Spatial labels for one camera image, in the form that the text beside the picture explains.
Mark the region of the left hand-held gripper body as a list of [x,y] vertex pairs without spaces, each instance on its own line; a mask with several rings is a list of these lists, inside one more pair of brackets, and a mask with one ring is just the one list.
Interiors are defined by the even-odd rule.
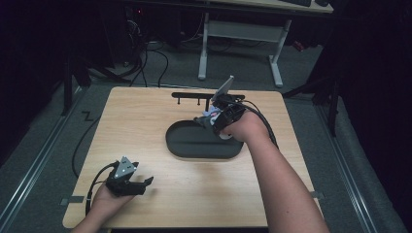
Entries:
[[110,172],[107,180],[107,188],[115,196],[135,196],[143,195],[146,191],[147,183],[134,183],[130,181],[137,170],[138,162],[132,163],[126,156],[115,163],[114,169]]

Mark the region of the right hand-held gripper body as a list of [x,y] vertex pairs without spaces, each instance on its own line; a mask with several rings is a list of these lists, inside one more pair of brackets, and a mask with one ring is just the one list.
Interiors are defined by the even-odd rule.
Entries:
[[234,77],[230,76],[212,97],[212,104],[217,111],[211,116],[209,122],[216,134],[220,134],[224,128],[239,120],[245,111],[241,105],[245,96],[228,93],[233,81]]

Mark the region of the black and white plush keychain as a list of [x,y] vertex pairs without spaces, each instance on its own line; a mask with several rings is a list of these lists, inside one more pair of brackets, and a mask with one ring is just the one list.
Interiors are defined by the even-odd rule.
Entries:
[[[211,125],[215,124],[215,121],[221,114],[221,110],[217,107],[211,106],[208,111],[203,111],[202,114],[207,117],[207,122],[209,122]],[[232,138],[231,135],[226,135],[223,133],[219,134],[220,138],[223,140],[229,140]]]

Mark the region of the black hook rack with tray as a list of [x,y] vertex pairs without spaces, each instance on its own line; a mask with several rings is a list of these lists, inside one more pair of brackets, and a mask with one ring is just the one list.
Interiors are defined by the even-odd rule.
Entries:
[[[212,104],[212,94],[173,92],[173,98],[206,101],[205,111]],[[231,159],[238,155],[243,143],[233,137],[223,140],[213,129],[203,128],[192,120],[176,121],[166,131],[166,146],[174,155],[184,159]]]

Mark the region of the person's right hand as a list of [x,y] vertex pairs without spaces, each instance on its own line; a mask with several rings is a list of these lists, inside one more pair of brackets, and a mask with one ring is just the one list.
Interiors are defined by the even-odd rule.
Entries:
[[231,135],[248,146],[270,141],[266,126],[256,114],[250,111],[245,112],[239,120],[224,128],[222,133]]

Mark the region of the person's left hand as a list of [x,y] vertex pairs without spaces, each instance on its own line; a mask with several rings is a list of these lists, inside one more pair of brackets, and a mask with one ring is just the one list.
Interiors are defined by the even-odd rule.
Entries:
[[134,195],[116,196],[105,184],[102,184],[94,195],[88,214],[96,220],[106,222],[133,199]]

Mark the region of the black metal stand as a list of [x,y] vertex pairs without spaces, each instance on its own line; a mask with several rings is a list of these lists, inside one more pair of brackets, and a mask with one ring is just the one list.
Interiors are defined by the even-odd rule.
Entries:
[[73,105],[73,81],[76,81],[79,87],[90,87],[91,85],[91,79],[84,60],[74,52],[70,52],[64,63],[62,111],[64,116],[68,115]]
[[304,85],[283,93],[284,98],[291,98],[299,93],[313,93],[312,103],[316,106],[328,104],[326,115],[326,126],[329,133],[336,136],[336,117],[338,114],[340,76],[327,76],[320,79],[309,81]]

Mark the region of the dark computer tower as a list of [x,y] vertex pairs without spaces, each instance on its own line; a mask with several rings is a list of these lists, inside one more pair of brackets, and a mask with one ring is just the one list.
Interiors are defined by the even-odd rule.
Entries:
[[110,8],[108,36],[112,57],[116,64],[125,67],[137,60],[142,50],[140,26],[131,7],[115,5]]

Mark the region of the black keyboard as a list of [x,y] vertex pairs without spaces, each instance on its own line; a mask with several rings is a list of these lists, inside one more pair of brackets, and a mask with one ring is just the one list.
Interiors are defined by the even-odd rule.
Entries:
[[279,1],[286,2],[289,4],[294,4],[294,5],[301,6],[301,7],[310,7],[312,4],[311,0],[279,0]]

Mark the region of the metal floor rail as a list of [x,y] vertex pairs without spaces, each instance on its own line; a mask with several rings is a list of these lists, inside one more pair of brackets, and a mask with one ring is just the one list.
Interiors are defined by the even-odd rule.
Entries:
[[67,120],[86,93],[86,87],[71,92],[72,103],[64,109],[64,88],[60,87],[48,106],[39,113],[11,157],[0,168],[0,233],[7,233],[49,161]]
[[328,140],[334,151],[334,157],[339,173],[341,174],[342,181],[358,217],[363,233],[378,233],[361,191],[346,161],[343,150],[341,149],[337,138],[332,135],[331,130],[328,127],[326,111],[320,106],[315,106],[314,109],[322,122],[323,129],[326,132]]

